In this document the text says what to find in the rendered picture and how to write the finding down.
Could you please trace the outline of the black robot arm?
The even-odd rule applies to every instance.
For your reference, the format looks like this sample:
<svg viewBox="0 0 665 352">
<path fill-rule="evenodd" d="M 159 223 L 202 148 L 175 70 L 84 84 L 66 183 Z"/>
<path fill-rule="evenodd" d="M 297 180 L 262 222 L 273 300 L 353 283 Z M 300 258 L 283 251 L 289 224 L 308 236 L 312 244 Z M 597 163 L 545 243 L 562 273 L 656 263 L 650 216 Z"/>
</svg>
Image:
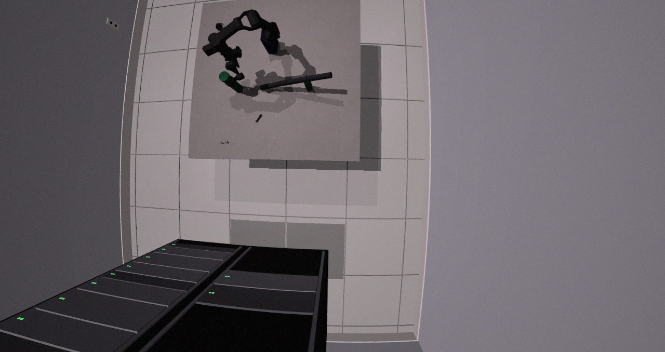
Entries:
<svg viewBox="0 0 665 352">
<path fill-rule="evenodd" d="M 242 24 L 241 19 L 243 16 L 247 16 L 251 27 L 247 27 Z M 230 24 L 228 24 L 218 33 L 214 32 L 210 34 L 208 36 L 209 44 L 204 45 L 202 50 L 207 54 L 207 56 L 211 56 L 218 51 L 224 51 L 228 48 L 226 40 L 229 39 L 231 35 L 234 35 L 237 31 L 254 31 L 258 30 L 259 28 L 265 30 L 263 37 L 264 39 L 268 40 L 269 43 L 272 43 L 273 39 L 277 40 L 281 37 L 280 30 L 278 27 L 276 27 L 275 22 L 268 22 L 263 18 L 260 18 L 258 12 L 251 9 L 243 11 L 239 18 L 234 18 Z M 230 50 L 231 57 L 242 57 L 242 49 L 240 49 L 239 46 L 236 46 L 235 49 L 231 49 L 230 47 Z"/>
</svg>

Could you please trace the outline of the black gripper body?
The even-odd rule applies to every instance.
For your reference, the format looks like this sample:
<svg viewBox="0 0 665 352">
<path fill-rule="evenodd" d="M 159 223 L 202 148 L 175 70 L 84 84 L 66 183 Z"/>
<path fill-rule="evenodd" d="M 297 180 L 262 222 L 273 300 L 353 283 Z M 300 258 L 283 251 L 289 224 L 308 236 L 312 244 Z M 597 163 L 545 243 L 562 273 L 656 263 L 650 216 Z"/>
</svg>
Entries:
<svg viewBox="0 0 665 352">
<path fill-rule="evenodd" d="M 230 52 L 231 52 L 230 47 L 228 47 L 224 51 L 221 51 L 221 56 L 225 57 L 225 61 L 229 61 L 229 62 L 226 62 L 226 64 L 225 64 L 225 68 L 227 70 L 230 70 L 231 68 L 236 66 L 236 62 L 233 59 L 234 57 L 231 57 Z"/>
</svg>

